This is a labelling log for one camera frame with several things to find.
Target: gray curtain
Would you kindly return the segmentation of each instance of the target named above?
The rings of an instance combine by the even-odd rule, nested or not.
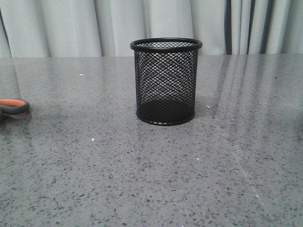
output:
[[[303,53],[301,0],[0,0],[0,57],[132,56],[189,37],[199,54]]]

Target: wire mesh cup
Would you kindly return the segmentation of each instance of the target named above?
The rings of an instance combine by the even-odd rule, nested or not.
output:
[[[199,40],[152,38],[131,42],[137,116],[156,125],[177,125],[195,116]]]

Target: curtain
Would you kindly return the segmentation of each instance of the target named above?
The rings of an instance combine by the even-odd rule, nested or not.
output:
[[[132,56],[150,37],[199,54],[303,53],[301,0],[0,0],[0,57]]]

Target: scissors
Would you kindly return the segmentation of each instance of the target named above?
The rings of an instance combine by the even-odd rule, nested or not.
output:
[[[20,99],[0,99],[0,121],[3,115],[26,114],[29,110],[29,103]]]

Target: table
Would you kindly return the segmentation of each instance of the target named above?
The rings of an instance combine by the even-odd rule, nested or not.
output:
[[[0,226],[303,224],[303,54],[199,56],[196,116],[135,115],[133,57],[0,60]]]

